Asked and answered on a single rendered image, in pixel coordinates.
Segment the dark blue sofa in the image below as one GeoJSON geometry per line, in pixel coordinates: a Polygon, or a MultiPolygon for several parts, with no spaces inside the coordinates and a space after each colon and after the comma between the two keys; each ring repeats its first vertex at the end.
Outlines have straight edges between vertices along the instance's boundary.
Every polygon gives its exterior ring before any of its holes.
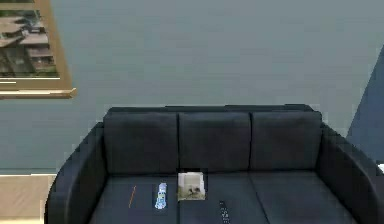
{"type": "Polygon", "coordinates": [[[57,173],[44,224],[223,224],[219,201],[231,224],[384,224],[384,173],[305,104],[113,107],[57,173]],[[204,200],[178,200],[184,172],[203,173],[204,200]]]}

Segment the pale square book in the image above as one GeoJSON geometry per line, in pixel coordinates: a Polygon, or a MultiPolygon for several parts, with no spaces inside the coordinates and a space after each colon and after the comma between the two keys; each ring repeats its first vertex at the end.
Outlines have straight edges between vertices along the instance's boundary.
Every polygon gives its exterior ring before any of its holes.
{"type": "Polygon", "coordinates": [[[202,172],[178,174],[178,200],[204,200],[206,198],[204,175],[202,172]]]}

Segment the blue and white remote control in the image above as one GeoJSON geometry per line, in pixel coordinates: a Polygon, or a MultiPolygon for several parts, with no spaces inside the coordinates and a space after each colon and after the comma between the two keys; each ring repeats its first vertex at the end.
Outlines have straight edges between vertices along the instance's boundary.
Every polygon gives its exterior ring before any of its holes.
{"type": "Polygon", "coordinates": [[[155,202],[156,209],[162,210],[167,206],[166,194],[167,194],[167,184],[160,183],[158,186],[158,192],[157,192],[157,197],[155,202]]]}

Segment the orange pencil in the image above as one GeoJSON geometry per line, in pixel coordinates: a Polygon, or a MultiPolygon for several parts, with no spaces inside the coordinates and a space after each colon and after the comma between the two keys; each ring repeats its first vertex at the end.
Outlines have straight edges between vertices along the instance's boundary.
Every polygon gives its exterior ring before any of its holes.
{"type": "Polygon", "coordinates": [[[132,189],[132,192],[131,192],[131,196],[130,196],[130,200],[129,200],[129,205],[128,207],[131,208],[132,206],[132,203],[133,203],[133,199],[134,199],[134,196],[135,196],[135,193],[136,193],[136,185],[133,186],[133,189],[132,189]]]}

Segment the black remote control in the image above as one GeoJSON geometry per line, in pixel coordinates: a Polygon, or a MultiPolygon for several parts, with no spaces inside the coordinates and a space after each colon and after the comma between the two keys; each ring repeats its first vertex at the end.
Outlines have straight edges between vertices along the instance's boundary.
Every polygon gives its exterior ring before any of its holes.
{"type": "Polygon", "coordinates": [[[231,224],[227,206],[224,201],[219,201],[219,207],[223,224],[231,224]]]}

